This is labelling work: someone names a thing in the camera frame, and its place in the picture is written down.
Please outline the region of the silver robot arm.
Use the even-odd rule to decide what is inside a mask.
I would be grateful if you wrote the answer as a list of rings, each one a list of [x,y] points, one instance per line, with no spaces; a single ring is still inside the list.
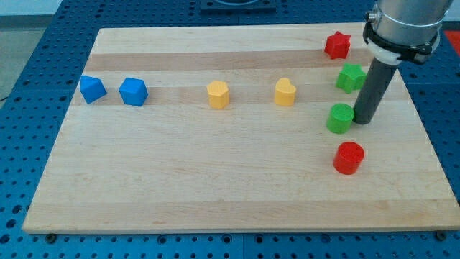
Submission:
[[[381,63],[424,64],[440,42],[452,0],[377,0],[366,13],[363,39]]]

